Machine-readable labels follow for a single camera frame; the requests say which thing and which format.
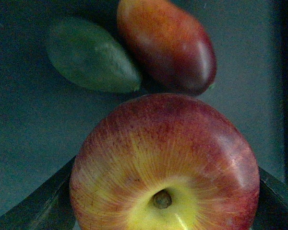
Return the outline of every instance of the apple bottom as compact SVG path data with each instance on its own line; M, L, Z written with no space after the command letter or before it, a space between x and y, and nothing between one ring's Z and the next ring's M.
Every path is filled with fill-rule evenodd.
M171 202L159 208L163 190ZM248 230L259 173L246 140L216 110L151 95L119 106L87 137L70 194L83 230Z

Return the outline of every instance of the red apple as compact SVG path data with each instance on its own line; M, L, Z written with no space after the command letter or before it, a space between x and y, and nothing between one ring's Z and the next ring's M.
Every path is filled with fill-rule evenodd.
M168 0L120 0L118 30L157 82L174 92L203 93L216 75L216 57L200 22Z
M259 171L217 110L171 93L125 102L75 159L71 203L83 230L248 230Z

